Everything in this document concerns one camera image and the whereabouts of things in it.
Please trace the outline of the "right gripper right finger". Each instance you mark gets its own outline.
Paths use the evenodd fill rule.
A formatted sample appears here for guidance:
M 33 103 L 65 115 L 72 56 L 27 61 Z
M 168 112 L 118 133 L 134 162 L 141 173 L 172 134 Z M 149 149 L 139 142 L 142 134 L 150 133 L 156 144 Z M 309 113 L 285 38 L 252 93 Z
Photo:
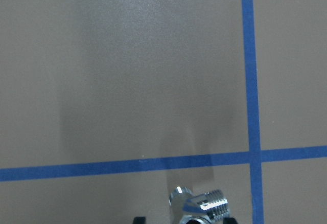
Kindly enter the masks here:
M 223 218 L 223 224 L 237 224 L 237 220 L 233 217 Z

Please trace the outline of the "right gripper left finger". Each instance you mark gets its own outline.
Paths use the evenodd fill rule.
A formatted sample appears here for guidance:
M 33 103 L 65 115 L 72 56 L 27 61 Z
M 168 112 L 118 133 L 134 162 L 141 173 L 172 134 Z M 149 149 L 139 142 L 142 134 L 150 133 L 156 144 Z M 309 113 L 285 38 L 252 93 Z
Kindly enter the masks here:
M 146 217 L 145 216 L 136 216 L 134 218 L 134 224 L 146 224 Z

